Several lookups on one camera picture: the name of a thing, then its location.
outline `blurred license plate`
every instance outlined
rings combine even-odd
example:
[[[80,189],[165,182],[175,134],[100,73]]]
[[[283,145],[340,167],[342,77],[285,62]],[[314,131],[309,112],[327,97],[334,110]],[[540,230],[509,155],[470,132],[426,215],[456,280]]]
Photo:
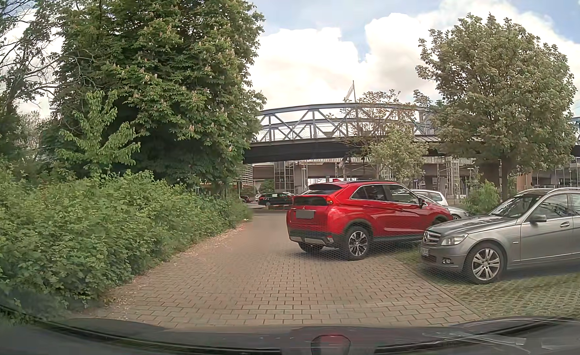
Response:
[[[298,219],[313,219],[314,211],[312,210],[296,210],[296,218]]]

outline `road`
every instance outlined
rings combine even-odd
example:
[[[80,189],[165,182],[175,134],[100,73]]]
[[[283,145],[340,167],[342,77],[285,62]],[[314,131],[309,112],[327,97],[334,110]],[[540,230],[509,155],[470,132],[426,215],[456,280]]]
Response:
[[[87,312],[170,328],[209,325],[449,325],[479,317],[378,250],[348,262],[334,249],[304,253],[285,213],[255,210],[252,222],[193,246]]]

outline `black car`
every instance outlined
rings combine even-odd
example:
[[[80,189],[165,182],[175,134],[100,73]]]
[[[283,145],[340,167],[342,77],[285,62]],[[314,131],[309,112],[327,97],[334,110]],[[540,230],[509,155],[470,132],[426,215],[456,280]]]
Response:
[[[264,193],[259,196],[258,203],[265,206],[292,205],[292,196],[290,192]]]

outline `headlight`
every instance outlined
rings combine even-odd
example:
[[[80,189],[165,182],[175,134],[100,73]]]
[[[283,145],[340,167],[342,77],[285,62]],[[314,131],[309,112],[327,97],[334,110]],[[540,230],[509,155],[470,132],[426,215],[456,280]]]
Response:
[[[458,236],[444,237],[442,239],[441,245],[442,246],[446,246],[446,245],[457,245],[457,244],[461,243],[467,237],[468,237],[467,234],[460,234]]]

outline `windshield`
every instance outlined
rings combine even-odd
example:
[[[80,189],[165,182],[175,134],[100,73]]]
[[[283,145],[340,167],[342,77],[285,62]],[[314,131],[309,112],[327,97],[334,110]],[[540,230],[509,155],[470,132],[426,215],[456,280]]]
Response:
[[[491,210],[489,214],[499,217],[519,218],[525,214],[531,206],[535,205],[541,197],[542,194],[535,193],[516,195]]]
[[[0,323],[518,316],[580,319],[580,0],[0,0]]]

